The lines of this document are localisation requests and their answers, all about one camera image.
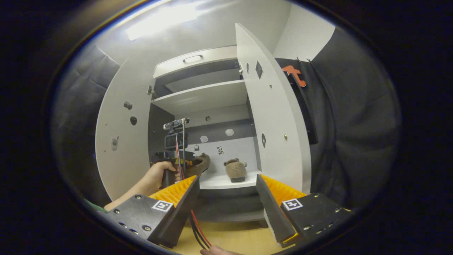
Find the human hand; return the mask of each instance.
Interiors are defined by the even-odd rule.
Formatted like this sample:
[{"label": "human hand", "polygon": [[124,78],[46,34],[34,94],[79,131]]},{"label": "human hand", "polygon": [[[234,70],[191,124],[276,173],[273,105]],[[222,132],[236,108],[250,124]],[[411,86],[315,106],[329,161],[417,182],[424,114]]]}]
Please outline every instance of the human hand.
[{"label": "human hand", "polygon": [[175,181],[180,181],[181,177],[179,171],[173,166],[171,162],[163,161],[157,162],[146,172],[143,178],[139,181],[140,186],[148,187],[144,195],[150,196],[157,192],[162,186],[162,178],[164,177],[164,170],[169,169],[175,172]]},{"label": "human hand", "polygon": [[217,245],[211,246],[209,248],[209,250],[203,249],[203,250],[200,251],[200,253],[202,255],[243,255],[243,254],[239,254],[239,253],[236,253],[236,252],[224,250],[224,249],[220,248]]}]

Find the black fabric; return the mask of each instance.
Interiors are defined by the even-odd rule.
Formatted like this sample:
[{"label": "black fabric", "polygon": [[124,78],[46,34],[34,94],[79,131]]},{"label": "black fabric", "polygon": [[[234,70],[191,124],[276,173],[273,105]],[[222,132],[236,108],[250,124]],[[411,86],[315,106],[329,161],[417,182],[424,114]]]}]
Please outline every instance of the black fabric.
[{"label": "black fabric", "polygon": [[111,202],[95,155],[95,130],[102,99],[120,65],[98,47],[85,52],[61,81],[52,117],[53,149],[63,176],[90,202]]},{"label": "black fabric", "polygon": [[339,28],[301,69],[319,137],[310,146],[311,191],[361,207],[383,187],[396,156],[401,116],[393,84],[373,54]]}]

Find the red wire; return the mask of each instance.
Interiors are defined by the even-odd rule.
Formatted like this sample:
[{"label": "red wire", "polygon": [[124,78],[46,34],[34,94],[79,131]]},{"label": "red wire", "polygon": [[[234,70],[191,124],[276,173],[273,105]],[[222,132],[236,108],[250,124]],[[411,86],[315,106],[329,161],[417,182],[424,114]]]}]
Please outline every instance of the red wire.
[{"label": "red wire", "polygon": [[[179,148],[178,148],[178,139],[176,139],[176,157],[178,157],[178,164],[179,164],[179,172],[181,173],[181,180],[184,180],[184,170],[181,169],[181,160],[179,159]],[[197,218],[195,217],[195,214],[193,213],[193,210],[190,210],[190,213],[192,214],[193,221],[195,222],[195,225],[197,226],[198,231],[200,232],[201,236],[204,238],[204,240],[209,244],[209,246],[212,246],[211,243],[207,240],[205,237],[203,231],[201,230],[200,225],[198,224]]]}]

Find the fuzzy slipper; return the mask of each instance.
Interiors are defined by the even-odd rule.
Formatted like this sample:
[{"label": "fuzzy slipper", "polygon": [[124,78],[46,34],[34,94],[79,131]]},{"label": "fuzzy slipper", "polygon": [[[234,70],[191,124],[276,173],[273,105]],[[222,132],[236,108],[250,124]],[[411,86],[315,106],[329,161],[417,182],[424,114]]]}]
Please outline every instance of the fuzzy slipper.
[{"label": "fuzzy slipper", "polygon": [[226,174],[231,179],[231,182],[240,182],[246,180],[246,167],[239,162],[239,159],[230,159],[223,163],[226,169]]},{"label": "fuzzy slipper", "polygon": [[209,168],[211,159],[208,155],[202,153],[200,156],[192,160],[192,166],[186,169],[186,178],[189,178],[194,175],[200,176],[206,169]]}]

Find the drawer handle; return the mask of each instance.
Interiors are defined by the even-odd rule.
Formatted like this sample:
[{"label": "drawer handle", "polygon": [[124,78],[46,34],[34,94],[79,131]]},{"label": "drawer handle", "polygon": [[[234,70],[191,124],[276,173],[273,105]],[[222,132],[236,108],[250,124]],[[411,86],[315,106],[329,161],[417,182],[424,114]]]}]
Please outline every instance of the drawer handle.
[{"label": "drawer handle", "polygon": [[187,62],[186,62],[186,59],[190,59],[190,58],[194,58],[194,57],[200,57],[200,59],[197,60],[197,61],[200,61],[200,60],[203,59],[203,55],[199,54],[199,55],[195,55],[195,56],[192,56],[192,57],[185,58],[185,59],[183,59],[183,62],[184,62],[184,63],[187,63]]}]

